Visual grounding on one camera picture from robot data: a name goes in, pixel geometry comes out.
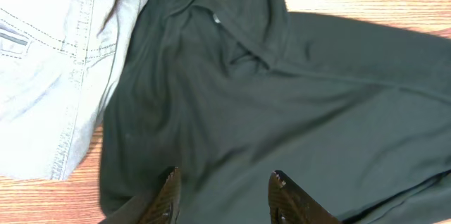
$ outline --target wooden table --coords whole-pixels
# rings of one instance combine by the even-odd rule
[[[451,0],[286,0],[292,11],[329,13],[451,37]],[[0,178],[0,223],[93,224],[98,206],[101,128],[67,182]]]

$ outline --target wooden floor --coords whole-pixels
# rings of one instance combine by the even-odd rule
[[[292,11],[342,15],[451,37],[451,0],[286,2]],[[103,218],[97,203],[100,146],[98,129],[87,158],[67,182],[0,178],[0,223],[98,223]]]

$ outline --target wooden surface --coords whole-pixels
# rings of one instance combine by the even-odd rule
[[[286,1],[292,11],[329,13],[451,37],[451,0]],[[98,223],[103,218],[97,194],[100,144],[97,130],[87,158],[67,182],[0,178],[0,223]]]

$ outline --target denim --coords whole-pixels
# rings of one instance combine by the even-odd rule
[[[0,175],[65,180],[88,152],[147,0],[0,0]]]

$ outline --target clothing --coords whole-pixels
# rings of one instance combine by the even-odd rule
[[[0,175],[65,180],[147,0],[0,0]]]
[[[149,0],[105,112],[102,210],[168,166],[182,224],[270,223],[272,170],[339,220],[383,209],[451,170],[450,79],[448,39],[284,0]]]

